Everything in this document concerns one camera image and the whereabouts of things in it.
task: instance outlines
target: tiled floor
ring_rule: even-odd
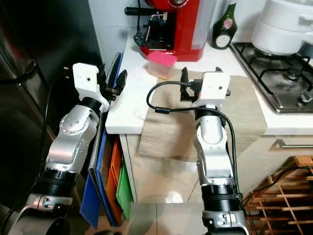
[[[201,235],[202,204],[133,204],[131,220],[120,228],[112,228],[105,216],[100,217],[98,230],[112,230],[123,235]],[[85,235],[96,231],[89,228]]]

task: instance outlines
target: refrigerator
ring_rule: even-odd
[[[11,207],[38,174],[54,79],[45,153],[78,102],[62,73],[77,62],[102,64],[88,0],[0,0],[0,204]]]

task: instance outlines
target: white rice cooker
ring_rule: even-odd
[[[313,0],[267,0],[253,45],[268,54],[291,55],[304,42],[313,44]]]

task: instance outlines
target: pink lid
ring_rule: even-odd
[[[176,56],[171,54],[165,54],[161,51],[154,51],[150,53],[147,59],[168,67],[172,66],[177,61]]]

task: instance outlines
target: beige towel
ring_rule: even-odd
[[[181,71],[176,70],[171,80],[179,81]],[[201,72],[189,71],[189,79],[201,79]],[[157,88],[152,104],[159,107],[190,107],[190,102],[180,102],[179,85]],[[255,142],[267,129],[261,107],[247,77],[231,76],[222,112],[231,120],[235,130],[237,156]],[[142,156],[177,158],[194,161],[197,152],[193,146],[195,118],[192,111],[186,113],[159,114],[149,109],[143,125],[138,152]],[[228,143],[230,132],[226,127]]]

